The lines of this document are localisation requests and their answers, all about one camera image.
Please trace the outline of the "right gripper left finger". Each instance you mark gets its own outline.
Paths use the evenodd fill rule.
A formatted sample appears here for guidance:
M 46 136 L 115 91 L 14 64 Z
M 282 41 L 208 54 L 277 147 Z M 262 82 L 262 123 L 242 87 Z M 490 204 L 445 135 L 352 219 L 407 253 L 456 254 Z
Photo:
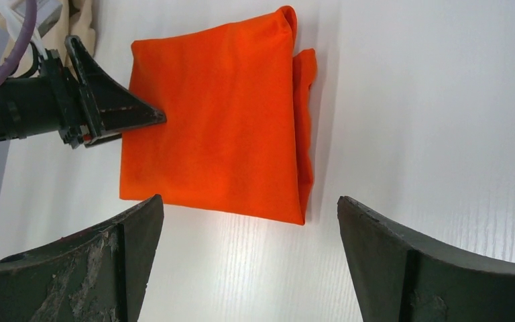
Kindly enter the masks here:
M 137 321 L 164 221 L 160 195 L 0 260 L 0 321 Z

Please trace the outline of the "orange t shirt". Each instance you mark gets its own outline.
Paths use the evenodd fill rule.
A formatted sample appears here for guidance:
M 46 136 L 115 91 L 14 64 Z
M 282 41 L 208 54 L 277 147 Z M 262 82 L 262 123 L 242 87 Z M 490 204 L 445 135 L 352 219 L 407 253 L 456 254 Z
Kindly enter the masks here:
M 258 17 L 131 45 L 131 92 L 166 114 L 123 134 L 119 197 L 304 225 L 314 182 L 314 49 L 298 17 Z

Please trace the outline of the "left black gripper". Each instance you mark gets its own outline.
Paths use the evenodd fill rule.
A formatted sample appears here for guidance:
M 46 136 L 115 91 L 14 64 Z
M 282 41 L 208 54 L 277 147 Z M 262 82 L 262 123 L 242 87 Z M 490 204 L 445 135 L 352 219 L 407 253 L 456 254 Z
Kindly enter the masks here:
M 64 44 L 77 81 L 57 50 L 46 51 L 38 76 L 9 77 L 0 86 L 0 142 L 57 131 L 72 148 L 92 148 L 120 140 L 124 131 L 166 122 L 163 111 L 112 79 L 78 36 Z

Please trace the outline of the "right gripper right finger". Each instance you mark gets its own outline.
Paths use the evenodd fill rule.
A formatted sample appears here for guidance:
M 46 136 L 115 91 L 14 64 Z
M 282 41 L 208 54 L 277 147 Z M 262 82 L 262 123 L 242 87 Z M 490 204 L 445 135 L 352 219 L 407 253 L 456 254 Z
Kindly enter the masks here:
M 462 250 L 342 196 L 337 217 L 364 321 L 515 321 L 515 263 Z

